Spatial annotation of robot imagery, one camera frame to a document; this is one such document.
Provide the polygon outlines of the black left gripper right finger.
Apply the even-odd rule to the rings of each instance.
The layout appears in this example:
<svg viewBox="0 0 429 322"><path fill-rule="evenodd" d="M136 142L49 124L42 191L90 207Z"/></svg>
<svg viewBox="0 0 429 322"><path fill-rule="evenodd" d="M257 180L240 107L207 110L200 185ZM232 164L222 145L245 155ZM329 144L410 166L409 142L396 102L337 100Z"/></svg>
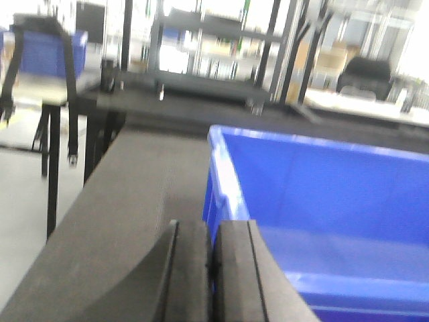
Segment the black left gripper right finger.
<svg viewBox="0 0 429 322"><path fill-rule="evenodd" d="M215 321L318 321L254 220L222 221L214 244Z"/></svg>

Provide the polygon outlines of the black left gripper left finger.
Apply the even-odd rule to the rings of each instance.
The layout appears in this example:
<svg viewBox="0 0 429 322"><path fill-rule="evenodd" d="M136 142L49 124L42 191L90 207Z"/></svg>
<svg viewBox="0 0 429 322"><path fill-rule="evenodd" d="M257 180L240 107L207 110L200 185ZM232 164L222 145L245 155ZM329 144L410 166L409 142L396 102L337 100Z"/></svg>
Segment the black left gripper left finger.
<svg viewBox="0 0 429 322"><path fill-rule="evenodd" d="M210 236L171 221L143 260L82 313L83 321L210 321Z"/></svg>

